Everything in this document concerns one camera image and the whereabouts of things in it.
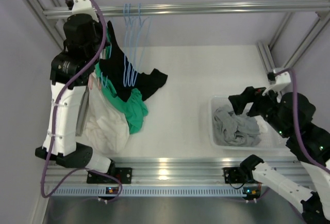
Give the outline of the light blue wire hanger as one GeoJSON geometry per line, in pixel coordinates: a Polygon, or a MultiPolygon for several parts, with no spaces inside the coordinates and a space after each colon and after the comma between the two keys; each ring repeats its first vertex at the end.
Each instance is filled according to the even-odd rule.
{"type": "Polygon", "coordinates": [[[123,74],[123,84],[124,87],[128,86],[128,73],[130,70],[130,65],[127,57],[127,52],[129,51],[129,35],[131,28],[131,17],[130,17],[130,7],[131,4],[124,4],[124,21],[125,21],[125,36],[124,36],[124,74],[123,74]]]}

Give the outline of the black garment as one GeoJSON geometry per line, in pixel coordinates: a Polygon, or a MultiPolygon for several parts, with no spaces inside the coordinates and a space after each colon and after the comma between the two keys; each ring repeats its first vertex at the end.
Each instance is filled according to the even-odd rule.
{"type": "Polygon", "coordinates": [[[159,88],[163,87],[168,76],[157,69],[150,74],[136,72],[127,56],[118,46],[111,21],[107,22],[108,36],[111,42],[110,58],[99,61],[102,76],[110,80],[116,91],[115,95],[127,102],[132,90],[137,89],[146,101],[159,88]]]}

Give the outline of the white tank top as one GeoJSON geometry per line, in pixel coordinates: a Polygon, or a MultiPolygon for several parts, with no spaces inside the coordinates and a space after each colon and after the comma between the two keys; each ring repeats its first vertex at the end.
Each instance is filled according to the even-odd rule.
{"type": "Polygon", "coordinates": [[[259,126],[259,132],[261,134],[266,134],[268,132],[268,126],[263,120],[257,120],[257,124],[259,126]]]}

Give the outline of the blue wire hanger with green garment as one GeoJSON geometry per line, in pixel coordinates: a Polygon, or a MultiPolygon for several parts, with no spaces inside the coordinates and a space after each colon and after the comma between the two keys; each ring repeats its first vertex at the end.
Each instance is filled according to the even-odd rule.
{"type": "MultiPolygon", "coordinates": [[[[100,59],[107,60],[111,57],[111,52],[112,52],[112,45],[107,46],[104,51],[101,53],[100,59]]],[[[108,76],[106,76],[102,71],[101,71],[101,84],[103,87],[107,86],[107,79],[108,76]]]]}

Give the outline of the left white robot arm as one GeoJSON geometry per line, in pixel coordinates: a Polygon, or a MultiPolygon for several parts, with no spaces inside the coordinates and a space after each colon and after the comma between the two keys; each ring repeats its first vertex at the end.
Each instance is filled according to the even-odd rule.
{"type": "Polygon", "coordinates": [[[48,131],[35,155],[64,168],[98,171],[98,176],[109,183],[117,175],[114,161],[76,142],[79,112],[89,76],[95,69],[92,59],[100,56],[103,27],[89,14],[74,14],[68,17],[63,30],[63,50],[51,63],[52,110],[48,131]]]}

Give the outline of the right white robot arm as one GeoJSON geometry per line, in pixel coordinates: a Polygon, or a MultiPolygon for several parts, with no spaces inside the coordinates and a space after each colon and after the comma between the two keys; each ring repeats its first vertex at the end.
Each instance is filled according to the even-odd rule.
{"type": "Polygon", "coordinates": [[[305,223],[329,223],[329,132],[313,123],[316,107],[300,93],[288,92],[281,98],[265,88],[247,87],[229,96],[236,114],[247,111],[260,116],[292,153],[284,166],[250,155],[238,166],[248,184],[260,183],[288,201],[305,223]]]}

